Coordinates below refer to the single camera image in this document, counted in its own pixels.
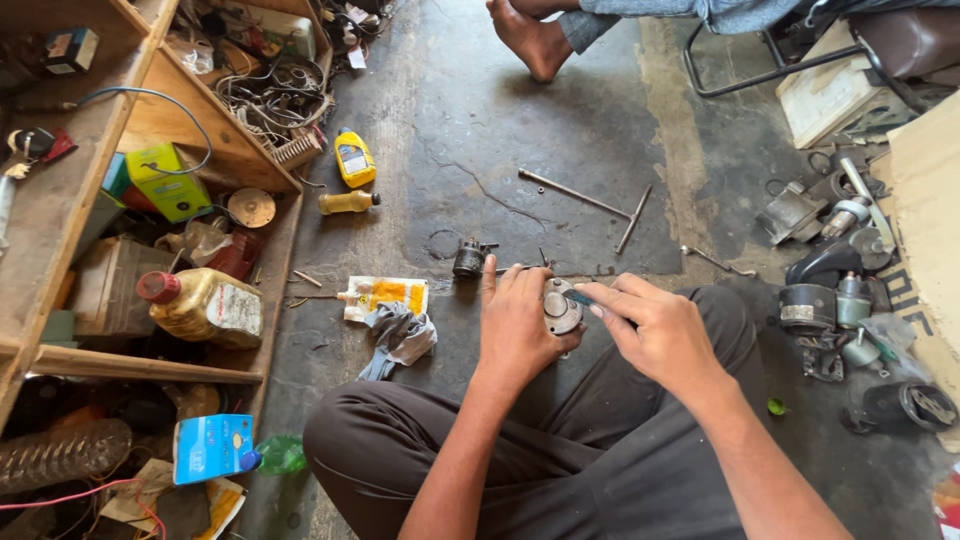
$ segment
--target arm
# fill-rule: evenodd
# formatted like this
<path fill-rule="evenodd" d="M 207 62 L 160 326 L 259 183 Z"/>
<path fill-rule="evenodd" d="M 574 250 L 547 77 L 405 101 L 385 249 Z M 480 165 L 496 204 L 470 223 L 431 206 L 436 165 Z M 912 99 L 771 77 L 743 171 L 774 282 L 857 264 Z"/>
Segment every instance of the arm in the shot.
<path fill-rule="evenodd" d="M 580 345 L 586 327 L 558 337 L 543 323 L 546 268 L 508 270 L 496 285 L 496 257 L 484 264 L 480 360 L 457 420 L 420 487 L 400 540 L 473 538 L 484 478 L 500 426 L 520 391 L 544 367 Z"/>
<path fill-rule="evenodd" d="M 749 538 L 852 540 L 717 361 L 695 304 L 631 274 L 609 288 L 577 288 L 597 302 L 590 310 L 623 357 L 676 396 L 704 429 Z"/>

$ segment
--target dark pants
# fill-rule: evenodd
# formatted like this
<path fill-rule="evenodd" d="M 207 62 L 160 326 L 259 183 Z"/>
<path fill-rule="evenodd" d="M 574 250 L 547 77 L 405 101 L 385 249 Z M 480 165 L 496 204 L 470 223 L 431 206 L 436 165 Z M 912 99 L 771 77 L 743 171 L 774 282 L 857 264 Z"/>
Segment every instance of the dark pants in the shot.
<path fill-rule="evenodd" d="M 694 301 L 717 358 L 765 409 L 754 323 L 728 289 Z M 303 433 L 313 474 L 363 540 L 396 538 L 460 404 L 385 381 L 327 393 Z M 716 454 L 671 394 L 610 347 L 536 430 L 504 423 L 478 537 L 744 538 Z"/>

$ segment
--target green plastic bottle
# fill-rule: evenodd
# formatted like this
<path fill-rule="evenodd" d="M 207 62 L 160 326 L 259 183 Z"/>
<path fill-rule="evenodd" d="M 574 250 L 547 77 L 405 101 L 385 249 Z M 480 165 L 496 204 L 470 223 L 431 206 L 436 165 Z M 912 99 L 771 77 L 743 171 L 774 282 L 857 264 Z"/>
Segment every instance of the green plastic bottle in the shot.
<path fill-rule="evenodd" d="M 261 475 L 286 475 L 303 467 L 306 467 L 306 457 L 300 435 L 274 435 L 240 456 L 241 469 L 256 469 Z"/>

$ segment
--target yellow oil bottle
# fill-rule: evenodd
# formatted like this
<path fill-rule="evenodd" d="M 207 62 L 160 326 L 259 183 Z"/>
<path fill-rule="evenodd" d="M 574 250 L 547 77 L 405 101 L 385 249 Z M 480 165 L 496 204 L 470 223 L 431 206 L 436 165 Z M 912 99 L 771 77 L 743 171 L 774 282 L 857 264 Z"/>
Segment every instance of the yellow oil bottle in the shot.
<path fill-rule="evenodd" d="M 186 341 L 212 341 L 227 349 L 255 349 L 263 334 L 259 290 L 210 268 L 177 275 L 148 272 L 136 284 L 152 302 L 150 316 L 164 330 Z"/>
<path fill-rule="evenodd" d="M 330 215 L 333 212 L 362 212 L 370 207 L 380 206 L 380 194 L 367 193 L 359 189 L 343 195 L 324 193 L 320 196 L 317 204 L 320 206 L 320 213 L 323 215 Z"/>
<path fill-rule="evenodd" d="M 337 150 L 337 164 L 340 165 L 340 176 L 350 187 L 360 187 L 376 177 L 376 165 L 367 144 L 360 135 L 349 128 L 341 128 L 340 134 L 333 141 Z"/>

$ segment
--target blue cap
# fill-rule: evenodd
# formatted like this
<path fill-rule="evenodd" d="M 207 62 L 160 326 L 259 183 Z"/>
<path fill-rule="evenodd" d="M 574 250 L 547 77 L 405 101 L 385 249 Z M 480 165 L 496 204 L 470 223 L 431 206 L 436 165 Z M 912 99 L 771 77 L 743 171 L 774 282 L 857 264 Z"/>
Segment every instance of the blue cap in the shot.
<path fill-rule="evenodd" d="M 263 462 L 263 454 L 256 450 L 251 450 L 240 456 L 240 468 L 244 471 L 252 471 Z"/>

